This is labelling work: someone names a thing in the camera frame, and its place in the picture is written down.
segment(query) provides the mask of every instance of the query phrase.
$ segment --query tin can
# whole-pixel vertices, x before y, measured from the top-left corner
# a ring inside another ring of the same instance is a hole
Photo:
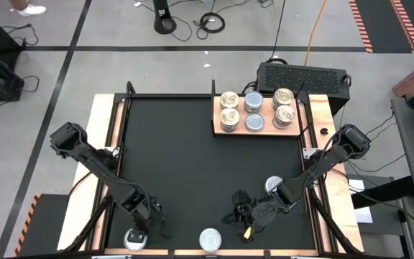
[[[245,95],[244,109],[248,113],[257,113],[262,108],[263,95],[257,91],[250,92]]]
[[[250,132],[259,132],[265,125],[265,118],[259,114],[249,114],[245,119],[245,127]]]
[[[233,132],[239,124],[239,112],[236,109],[227,108],[221,111],[221,128],[225,132]]]
[[[272,97],[272,109],[276,110],[281,105],[290,105],[293,99],[292,91],[287,88],[279,88]]]
[[[239,106],[239,96],[233,91],[226,91],[221,94],[220,107],[221,109],[237,109]]]
[[[287,129],[290,124],[292,124],[293,119],[295,118],[295,111],[292,107],[287,105],[281,105],[276,109],[272,123],[274,127],[279,130]]]
[[[205,229],[199,236],[199,244],[208,253],[217,251],[221,246],[220,232],[213,228]]]

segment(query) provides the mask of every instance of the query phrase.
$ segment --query concrete floor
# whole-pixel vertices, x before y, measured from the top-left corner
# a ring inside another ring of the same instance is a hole
[[[47,6],[47,13],[38,17],[21,17],[9,11],[11,7],[7,0],[0,0],[0,25],[31,23],[40,38],[39,46],[69,46],[86,0],[31,2]],[[217,2],[217,8],[232,3],[230,0]],[[272,46],[281,5],[281,1],[275,2],[268,9],[261,9],[256,1],[251,1],[245,6],[225,10],[221,13],[227,22],[223,32],[209,35],[204,41],[194,35],[187,42],[179,42],[172,35],[156,34],[152,30],[153,14],[142,6],[134,7],[132,0],[93,0],[77,45]],[[287,0],[278,45],[306,46],[321,3],[322,0]],[[210,8],[210,4],[196,1],[178,4],[171,12],[191,21]],[[176,34],[186,37],[187,33],[187,27],[180,23]],[[28,41],[34,39],[29,30],[15,35],[26,37]],[[328,2],[313,45],[362,47],[348,1]],[[22,53],[16,72],[21,77],[40,77],[40,89],[33,94],[24,93],[21,101],[0,108],[0,237],[66,55],[65,51]],[[140,93],[208,93],[211,79],[216,79],[218,91],[241,91],[247,82],[254,80],[259,63],[270,55],[269,51],[76,51],[46,136],[68,121],[86,126],[93,96],[123,92],[127,81],[131,81]],[[305,58],[304,52],[278,52],[276,55],[294,65],[302,65]],[[343,123],[352,123],[368,131],[391,115],[390,89],[414,70],[414,54],[314,52],[310,54],[308,65],[346,69],[351,74],[351,101],[346,106]],[[27,88],[30,86],[34,86],[34,82],[28,81]],[[335,118],[336,124],[340,117],[341,113]],[[375,169],[402,154],[397,128],[391,127],[374,141],[367,160],[359,160],[356,164],[364,169]],[[5,256],[14,252],[32,197],[38,193],[67,194],[75,167],[72,160],[59,159],[45,138]],[[346,169],[354,173],[349,166]],[[375,175],[400,178],[409,175],[409,171],[403,158]],[[377,243],[376,239],[364,237],[367,251],[372,247],[368,252],[388,254],[394,250],[368,246],[369,240],[372,244]]]

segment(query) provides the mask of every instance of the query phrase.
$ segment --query white sneaker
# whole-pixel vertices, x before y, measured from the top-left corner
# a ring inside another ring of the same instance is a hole
[[[18,12],[23,17],[27,17],[30,15],[44,14],[46,11],[47,11],[47,8],[45,8],[44,6],[34,6],[34,5],[29,4],[27,8],[25,8],[24,10],[18,11]]]

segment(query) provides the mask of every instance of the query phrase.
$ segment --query wooden table frame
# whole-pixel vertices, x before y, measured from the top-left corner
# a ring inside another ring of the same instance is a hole
[[[336,131],[331,116],[330,106],[326,95],[310,95],[310,109],[313,117],[313,127],[315,130],[316,142],[319,147],[323,147],[331,135]],[[304,106],[300,104],[302,126],[307,126],[305,119]],[[87,126],[88,142],[95,148],[103,148],[107,144],[110,147],[116,147],[119,143],[119,134],[122,114],[124,111],[124,102],[116,103],[115,94],[97,94],[93,101],[91,115]],[[322,135],[321,129],[326,128],[328,135]],[[311,147],[311,139],[308,130],[305,131],[305,142],[307,147]],[[338,164],[335,169],[344,172],[344,166]],[[87,169],[78,164],[73,184],[87,174]],[[68,203],[65,214],[62,233],[58,243],[58,250],[67,247],[74,238],[83,229],[84,224],[88,221],[93,211],[93,205],[96,197],[98,179],[90,175],[85,179],[72,194]],[[337,173],[328,172],[326,178],[326,193],[330,205],[331,216],[337,223],[341,231],[359,250],[363,250],[362,240],[357,225],[357,219],[354,207],[351,201],[351,194],[346,178]],[[331,243],[328,238],[327,226],[318,215],[318,222],[321,229],[323,250],[331,251]],[[91,243],[91,249],[99,249],[101,233],[104,223],[104,215],[99,219]],[[318,254],[317,250],[270,250],[271,256],[314,256]],[[106,254],[132,254],[132,255],[168,255],[168,250],[141,250],[131,252],[127,249],[106,249]],[[203,250],[175,250],[175,255],[208,255]],[[218,250],[214,255],[246,255],[246,256],[263,256],[264,250]]]

